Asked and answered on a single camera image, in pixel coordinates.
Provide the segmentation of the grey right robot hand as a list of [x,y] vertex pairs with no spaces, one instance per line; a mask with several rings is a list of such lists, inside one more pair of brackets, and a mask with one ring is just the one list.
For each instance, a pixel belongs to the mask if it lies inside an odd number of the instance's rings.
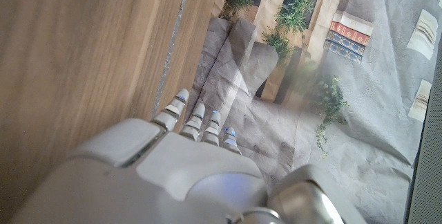
[[129,118],[78,146],[13,223],[363,223],[323,170],[305,165],[273,189],[203,104],[174,132],[180,90],[152,120]]

